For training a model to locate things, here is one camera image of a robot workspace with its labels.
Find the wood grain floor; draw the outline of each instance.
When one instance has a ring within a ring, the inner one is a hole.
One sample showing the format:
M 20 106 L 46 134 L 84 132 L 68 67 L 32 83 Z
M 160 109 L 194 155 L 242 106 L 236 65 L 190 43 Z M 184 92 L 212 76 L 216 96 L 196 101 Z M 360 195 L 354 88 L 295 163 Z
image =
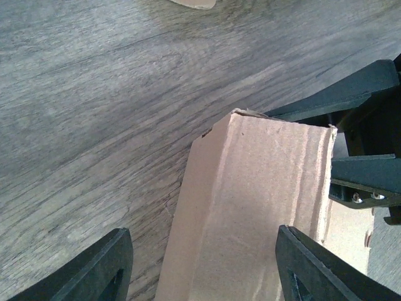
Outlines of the wood grain floor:
M 399 0 L 2 1 L 0 299 L 130 229 L 152 300 L 190 143 L 401 51 Z

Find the gray laminate floor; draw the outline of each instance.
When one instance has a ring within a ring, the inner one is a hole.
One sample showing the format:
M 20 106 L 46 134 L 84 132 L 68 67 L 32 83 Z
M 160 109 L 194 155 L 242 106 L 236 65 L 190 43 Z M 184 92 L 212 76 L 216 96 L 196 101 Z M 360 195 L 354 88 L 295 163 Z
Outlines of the gray laminate floor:
M 0 299 L 116 227 L 152 300 L 190 143 L 401 52 L 399 0 L 16 0 L 0 5 Z M 400 230 L 371 275 L 401 291 Z

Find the corrugated cardboard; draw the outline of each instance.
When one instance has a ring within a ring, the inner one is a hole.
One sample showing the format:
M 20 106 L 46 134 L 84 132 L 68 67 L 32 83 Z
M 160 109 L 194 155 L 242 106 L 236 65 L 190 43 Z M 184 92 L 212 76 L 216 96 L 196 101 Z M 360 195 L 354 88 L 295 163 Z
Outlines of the corrugated cardboard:
M 375 221 L 373 210 L 354 210 L 333 201 L 329 212 L 322 245 L 366 275 Z
M 327 229 L 335 135 L 235 109 L 196 139 L 155 300 L 282 299 L 279 225 L 337 246 Z

